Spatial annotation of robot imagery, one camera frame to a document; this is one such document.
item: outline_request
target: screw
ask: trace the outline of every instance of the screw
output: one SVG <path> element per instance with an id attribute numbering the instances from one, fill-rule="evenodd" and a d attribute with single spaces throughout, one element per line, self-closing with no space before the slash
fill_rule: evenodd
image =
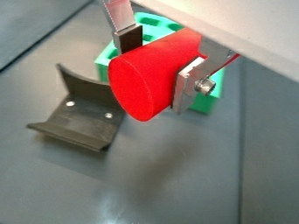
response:
<path id="1" fill-rule="evenodd" d="M 75 101 L 68 101 L 68 102 L 65 103 L 65 105 L 67 105 L 68 107 L 72 107 L 72 106 L 75 105 Z"/>
<path id="2" fill-rule="evenodd" d="M 105 113 L 105 118 L 111 119 L 113 117 L 113 115 L 111 113 Z"/>
<path id="3" fill-rule="evenodd" d="M 209 79 L 201 79 L 195 81 L 193 89 L 204 95 L 209 95 L 213 88 L 216 87 L 216 82 Z"/>

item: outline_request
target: screw hole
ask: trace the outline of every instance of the screw hole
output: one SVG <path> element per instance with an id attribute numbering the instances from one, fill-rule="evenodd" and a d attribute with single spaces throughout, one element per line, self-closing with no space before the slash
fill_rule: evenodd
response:
<path id="1" fill-rule="evenodd" d="M 112 119 L 113 118 L 113 115 L 111 113 L 105 113 L 105 118 L 107 119 Z"/>

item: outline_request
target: dark gray bracket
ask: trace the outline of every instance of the dark gray bracket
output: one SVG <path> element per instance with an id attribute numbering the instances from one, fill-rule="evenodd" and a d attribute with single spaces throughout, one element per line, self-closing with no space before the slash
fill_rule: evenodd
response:
<path id="1" fill-rule="evenodd" d="M 125 111 L 117 104 L 111 87 L 57 65 L 68 96 L 47 122 L 29 123 L 28 128 L 77 144 L 93 151 L 113 141 Z"/>

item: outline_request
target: green 3d-printed holder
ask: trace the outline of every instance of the green 3d-printed holder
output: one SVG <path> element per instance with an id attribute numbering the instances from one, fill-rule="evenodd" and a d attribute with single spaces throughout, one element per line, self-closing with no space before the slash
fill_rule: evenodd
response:
<path id="1" fill-rule="evenodd" d="M 141 24 L 144 28 L 144 36 L 143 36 L 144 45 L 163 38 L 171 33 L 179 31 L 183 28 L 183 26 L 175 23 L 171 19 L 144 12 L 137 12 L 135 14 L 135 21 L 139 24 Z M 111 41 L 107 45 L 107 48 L 104 49 L 101 54 L 97 56 L 97 59 L 95 60 L 99 79 L 103 82 L 108 82 L 108 63 L 116 56 L 117 56 L 117 49 L 115 47 L 113 41 Z M 217 83 L 211 95 L 204 96 L 201 94 L 197 94 L 193 100 L 193 104 L 189 106 L 189 109 L 196 110 L 205 114 L 211 112 L 213 104 L 216 100 L 220 98 L 220 90 L 224 75 L 223 71 L 224 68 L 220 69 L 209 77 L 209 79 Z"/>

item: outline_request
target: red foam block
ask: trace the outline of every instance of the red foam block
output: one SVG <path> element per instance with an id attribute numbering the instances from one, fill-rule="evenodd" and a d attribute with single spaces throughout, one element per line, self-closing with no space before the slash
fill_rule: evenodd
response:
<path id="1" fill-rule="evenodd" d="M 171 105 L 176 73 L 199 56 L 200 42 L 201 35 L 184 28 L 111 60 L 112 92 L 136 120 L 148 121 Z"/>

